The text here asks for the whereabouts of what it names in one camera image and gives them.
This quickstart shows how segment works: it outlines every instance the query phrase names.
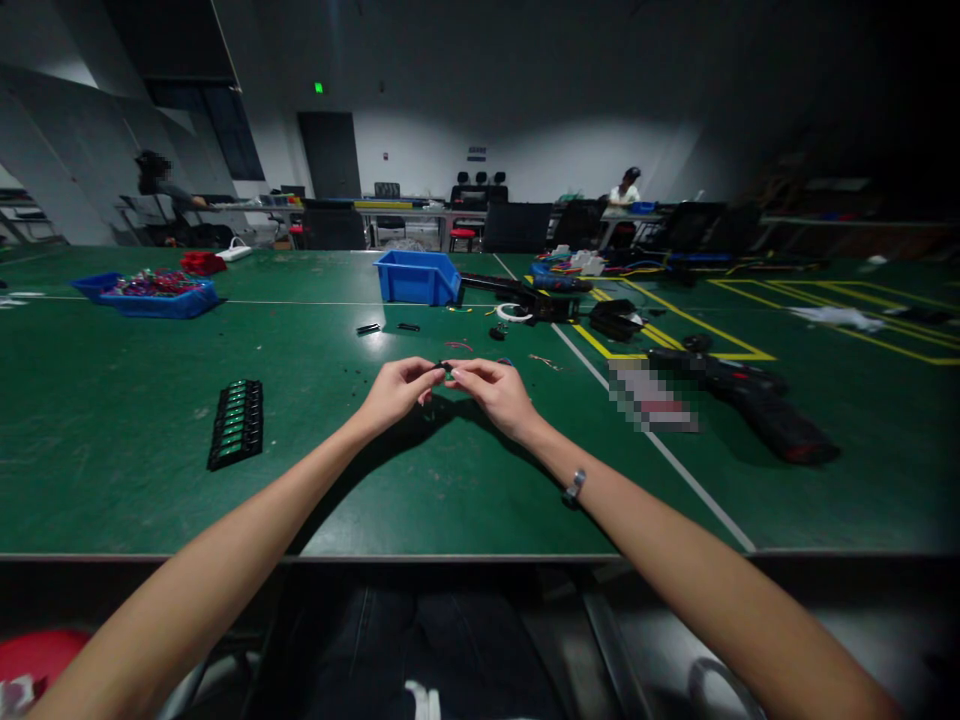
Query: green workbench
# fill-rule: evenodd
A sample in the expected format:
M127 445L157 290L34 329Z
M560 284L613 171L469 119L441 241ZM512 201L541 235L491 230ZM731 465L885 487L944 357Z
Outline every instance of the green workbench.
M642 312L667 310L653 318L653 334L631 345L588 327L549 324L512 327L506 342L494 342L487 331L495 316L485 313L495 300L474 289L464 301L470 313L384 305L371 265L377 254L367 252L255 251L215 277L228 301L193 320L126 318L67 285L102 272L176 265L179 257L165 249L64 247L2 256L4 292L45 296L0 312L0 554L170 555L343 423L383 362L409 355L510 358L551 423L738 550L955 549L947 524L956 494L950 390L960 333L944 326L939 335L884 330L877 344L856 332L810 327L780 307L814 305L813 297L834 293L877 309L898 292L921 298L911 303L960 305L954 279L936 266L858 275L847 265L741 284L731 281L757 276L719 276L693 289L647 274L598 284L603 295L585 297L584 308L598 298L629 297ZM519 276L530 262L452 257L462 271L489 275ZM828 287L833 280L872 287ZM386 331L358 337L355 328L371 322ZM397 330L398 322L422 331ZM709 397L698 402L699 434L651 436L627 422L608 397L605 355L628 358L654 341L700 331L719 331L718 353L753 357L784 374L789 397L843 447L842 457L821 468L786 465L735 411ZM449 341L474 352L450 349ZM205 465L218 392L240 378L263 382L264 452L211 473ZM357 458L293 554L615 555L473 401L444 389L435 395L432 407L415 410Z

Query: black power tool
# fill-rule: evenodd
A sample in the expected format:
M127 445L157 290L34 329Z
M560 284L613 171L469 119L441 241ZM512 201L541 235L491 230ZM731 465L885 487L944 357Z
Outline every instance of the black power tool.
M657 366L678 370L733 405L757 435L790 463L819 465L840 455L840 448L783 399L787 382L779 375L707 354L712 340L699 334L685 338L682 350L653 348L647 357Z

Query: blue tray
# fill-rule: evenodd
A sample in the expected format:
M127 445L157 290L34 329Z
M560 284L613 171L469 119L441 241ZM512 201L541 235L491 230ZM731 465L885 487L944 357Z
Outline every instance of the blue tray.
M210 280L201 280L200 287L173 298L137 297L136 295L101 295L101 305L113 305L127 317L158 317L187 320L218 305L220 298Z
M117 280L122 278L120 273L103 273L103 275L91 275L88 278L80 278L70 283L72 288L79 290L91 302L97 305L106 305L101 299L101 293L110 290L117 284Z
M460 273L442 253L391 250L374 265L386 302L446 305L456 302L460 292Z

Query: hand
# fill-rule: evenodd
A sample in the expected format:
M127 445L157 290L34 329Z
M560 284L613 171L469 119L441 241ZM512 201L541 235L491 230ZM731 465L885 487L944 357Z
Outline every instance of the hand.
M444 383L446 387L472 395L507 437L524 443L532 432L546 425L512 365L481 359L447 362L453 366L455 380Z
M376 436L410 412L414 403L430 402L432 389L446 375L433 366L434 363L418 357L386 363L354 419Z

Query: door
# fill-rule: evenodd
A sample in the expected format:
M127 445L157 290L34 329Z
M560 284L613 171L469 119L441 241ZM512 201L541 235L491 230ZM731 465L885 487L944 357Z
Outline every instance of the door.
M360 168L352 113L297 113L300 136L318 198L360 197Z

